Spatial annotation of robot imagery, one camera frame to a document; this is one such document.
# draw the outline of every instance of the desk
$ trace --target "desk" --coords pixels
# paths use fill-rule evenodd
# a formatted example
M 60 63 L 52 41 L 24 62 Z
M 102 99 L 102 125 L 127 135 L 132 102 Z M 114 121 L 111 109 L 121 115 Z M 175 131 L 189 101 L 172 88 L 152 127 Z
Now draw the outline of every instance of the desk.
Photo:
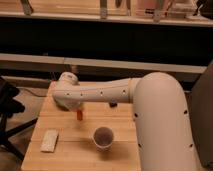
M 140 171 L 132 105 L 84 103 L 83 121 L 76 112 L 63 111 L 52 98 L 52 82 L 40 111 L 29 144 L 22 171 Z M 108 152 L 100 152 L 91 137 L 96 128 L 106 126 L 114 132 L 114 142 Z M 40 152 L 47 129 L 59 131 L 54 153 Z

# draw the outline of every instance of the paper cup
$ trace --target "paper cup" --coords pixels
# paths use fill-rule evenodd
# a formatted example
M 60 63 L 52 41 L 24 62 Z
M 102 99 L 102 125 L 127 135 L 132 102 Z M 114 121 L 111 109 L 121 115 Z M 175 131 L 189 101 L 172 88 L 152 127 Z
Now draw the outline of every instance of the paper cup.
M 113 132 L 110 128 L 100 127 L 93 135 L 93 141 L 100 150 L 108 150 L 114 140 Z

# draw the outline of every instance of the wooden table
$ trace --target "wooden table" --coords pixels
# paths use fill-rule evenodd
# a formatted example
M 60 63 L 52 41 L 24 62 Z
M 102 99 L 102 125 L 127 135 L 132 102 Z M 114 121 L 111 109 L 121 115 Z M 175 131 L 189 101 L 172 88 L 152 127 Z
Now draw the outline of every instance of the wooden table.
M 140 171 L 135 124 L 131 104 L 110 108 L 107 103 L 84 103 L 84 119 L 64 111 L 52 98 L 52 82 L 22 164 L 23 171 Z M 100 152 L 91 137 L 96 128 L 114 132 L 108 152 Z M 57 129 L 59 139 L 54 153 L 40 151 L 47 129 Z
M 35 13 L 99 14 L 100 0 L 29 0 Z M 0 11 L 22 12 L 20 0 L 0 0 Z M 115 0 L 108 0 L 110 15 L 127 15 L 126 0 L 119 8 Z

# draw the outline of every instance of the cup rim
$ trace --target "cup rim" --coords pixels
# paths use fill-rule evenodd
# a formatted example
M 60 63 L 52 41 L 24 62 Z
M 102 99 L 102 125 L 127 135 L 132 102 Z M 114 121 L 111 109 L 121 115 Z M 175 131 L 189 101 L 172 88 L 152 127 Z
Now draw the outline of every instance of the cup rim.
M 109 143 L 109 144 L 107 144 L 107 145 L 100 145 L 100 144 L 98 144 L 98 143 L 96 142 L 96 140 L 95 140 L 95 133 L 96 133 L 98 130 L 100 130 L 100 129 L 107 129 L 108 131 L 110 131 L 110 133 L 112 134 L 112 141 L 111 141 L 111 143 Z M 97 128 L 97 129 L 95 130 L 95 132 L 94 132 L 94 134 L 93 134 L 93 142 L 94 142 L 95 145 L 96 145 L 98 148 L 100 148 L 100 149 L 107 149 L 107 148 L 109 148 L 109 147 L 112 145 L 113 141 L 114 141 L 114 133 L 113 133 L 112 129 L 110 129 L 109 127 L 99 127 L 99 128 Z

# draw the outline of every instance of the orange object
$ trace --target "orange object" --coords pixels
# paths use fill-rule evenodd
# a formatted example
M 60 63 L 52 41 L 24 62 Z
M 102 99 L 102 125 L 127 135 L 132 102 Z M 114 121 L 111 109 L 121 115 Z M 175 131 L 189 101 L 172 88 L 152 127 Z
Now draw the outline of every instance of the orange object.
M 77 110 L 77 120 L 82 121 L 83 120 L 83 112 L 82 110 Z

